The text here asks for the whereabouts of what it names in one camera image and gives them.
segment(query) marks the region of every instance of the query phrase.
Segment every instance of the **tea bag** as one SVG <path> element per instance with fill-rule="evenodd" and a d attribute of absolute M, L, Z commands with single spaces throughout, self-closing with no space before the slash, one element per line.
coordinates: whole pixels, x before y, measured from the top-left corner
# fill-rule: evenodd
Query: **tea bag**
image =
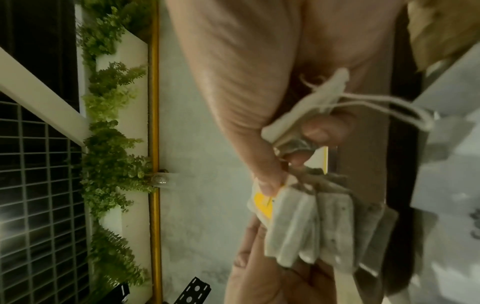
<path fill-rule="evenodd" d="M 315 150 L 314 142 L 301 132 L 302 123 L 317 113 L 328 114 L 335 107 L 362 105 L 385 112 L 422 130 L 433 126 L 426 111 L 392 97 L 344 93 L 347 69 L 334 75 L 262 130 L 278 156 L 299 150 Z M 340 98 L 354 99 L 338 104 Z M 417 113 L 419 119 L 372 104 L 389 102 Z M 397 214 L 383 202 L 362 202 L 346 187 L 347 178 L 324 174 L 321 169 L 289 168 L 289 178 L 277 197 L 265 197 L 257 182 L 253 185 L 250 210 L 268 227 L 265 255 L 290 267 L 298 257 L 307 263 L 318 258 L 344 272 L 359 266 L 378 275 Z"/>

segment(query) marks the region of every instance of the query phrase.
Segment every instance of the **skin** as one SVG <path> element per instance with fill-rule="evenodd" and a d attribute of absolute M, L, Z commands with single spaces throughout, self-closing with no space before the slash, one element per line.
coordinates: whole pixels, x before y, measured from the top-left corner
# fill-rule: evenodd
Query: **skin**
<path fill-rule="evenodd" d="M 218 126 L 274 195 L 286 174 L 260 132 L 337 68 L 350 70 L 355 91 L 403 0 L 167 0 L 195 81 Z M 319 146 L 339 145 L 356 118 L 318 115 L 302 127 Z M 302 164 L 311 153 L 287 156 Z"/>
<path fill-rule="evenodd" d="M 335 304 L 332 269 L 298 262 L 281 269 L 264 256 L 266 229 L 256 216 L 248 225 L 233 263 L 225 304 Z"/>

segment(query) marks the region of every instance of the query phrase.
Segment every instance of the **grid panel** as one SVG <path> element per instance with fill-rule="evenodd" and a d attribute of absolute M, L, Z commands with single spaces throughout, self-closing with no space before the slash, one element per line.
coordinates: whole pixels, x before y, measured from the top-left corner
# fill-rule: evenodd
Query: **grid panel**
<path fill-rule="evenodd" d="M 90 292 L 81 149 L 0 100 L 0 304 L 81 303 Z"/>

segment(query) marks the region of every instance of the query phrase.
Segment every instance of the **white string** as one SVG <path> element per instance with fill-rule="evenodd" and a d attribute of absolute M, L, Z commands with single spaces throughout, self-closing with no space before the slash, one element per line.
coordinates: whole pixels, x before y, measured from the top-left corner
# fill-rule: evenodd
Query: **white string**
<path fill-rule="evenodd" d="M 365 106 L 365 107 L 369 107 L 374 110 L 380 111 L 382 113 L 392 115 L 393 117 L 396 117 L 403 122 L 409 123 L 419 128 L 422 131 L 428 132 L 434 127 L 434 119 L 429 112 L 419 107 L 413 106 L 409 102 L 400 98 L 396 98 L 393 96 L 363 95 L 363 94 L 352 94 L 352 93 L 342 93 L 340 96 L 344 98 L 355 99 L 355 100 L 345 101 L 336 105 L 332 105 L 329 108 L 333 109 L 333 108 L 348 107 L 348 106 Z M 415 114 L 418 115 L 418 118 L 410 117 L 399 111 L 373 104 L 371 103 L 371 101 L 385 102 L 385 103 L 398 105 L 400 107 L 403 107 L 405 109 L 408 109 L 414 112 Z"/>

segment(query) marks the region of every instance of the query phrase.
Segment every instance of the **yellow tag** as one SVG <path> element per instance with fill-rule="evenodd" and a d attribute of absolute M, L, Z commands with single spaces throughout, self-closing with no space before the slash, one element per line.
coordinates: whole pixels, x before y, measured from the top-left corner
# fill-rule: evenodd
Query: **yellow tag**
<path fill-rule="evenodd" d="M 265 196 L 261 192 L 257 192 L 253 197 L 253 201 L 258 210 L 260 210 L 268 219 L 272 219 L 273 197 Z"/>

